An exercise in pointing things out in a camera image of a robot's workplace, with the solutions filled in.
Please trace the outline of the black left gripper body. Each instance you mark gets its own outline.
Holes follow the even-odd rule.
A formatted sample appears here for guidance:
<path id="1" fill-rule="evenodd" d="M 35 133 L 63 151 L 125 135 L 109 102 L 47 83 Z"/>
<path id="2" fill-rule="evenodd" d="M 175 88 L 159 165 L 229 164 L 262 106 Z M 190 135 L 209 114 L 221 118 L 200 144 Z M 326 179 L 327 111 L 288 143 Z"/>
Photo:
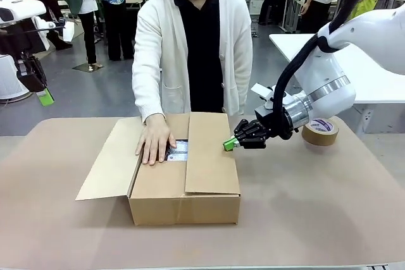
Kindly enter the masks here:
<path id="1" fill-rule="evenodd" d="M 16 69 L 17 79 L 29 92 L 42 92 L 46 89 L 46 76 L 38 58 L 23 54 Z"/>

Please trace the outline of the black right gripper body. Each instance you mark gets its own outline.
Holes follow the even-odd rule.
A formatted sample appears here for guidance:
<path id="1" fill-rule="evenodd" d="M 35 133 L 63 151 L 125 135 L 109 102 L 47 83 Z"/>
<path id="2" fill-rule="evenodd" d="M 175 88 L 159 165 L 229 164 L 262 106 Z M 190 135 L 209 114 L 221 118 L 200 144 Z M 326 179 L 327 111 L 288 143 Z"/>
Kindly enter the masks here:
<path id="1" fill-rule="evenodd" d="M 293 134 L 293 125 L 291 118 L 285 108 L 282 108 L 281 118 L 276 116 L 272 109 L 266 109 L 264 106 L 255 109 L 257 120 L 268 130 L 269 137 L 280 137 L 288 140 Z"/>

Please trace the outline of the person's right hand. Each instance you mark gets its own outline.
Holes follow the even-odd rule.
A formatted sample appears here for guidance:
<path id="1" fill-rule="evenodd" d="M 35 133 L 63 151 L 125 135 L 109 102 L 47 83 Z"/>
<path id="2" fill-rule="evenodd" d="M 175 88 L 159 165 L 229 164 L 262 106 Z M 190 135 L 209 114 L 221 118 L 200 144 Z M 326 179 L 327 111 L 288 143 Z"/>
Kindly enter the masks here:
<path id="1" fill-rule="evenodd" d="M 153 166 L 156 161 L 162 163 L 165 160 L 167 144 L 173 148 L 177 147 L 165 117 L 159 113 L 150 115 L 146 119 L 135 154 L 139 156 L 143 152 L 142 163 Z"/>

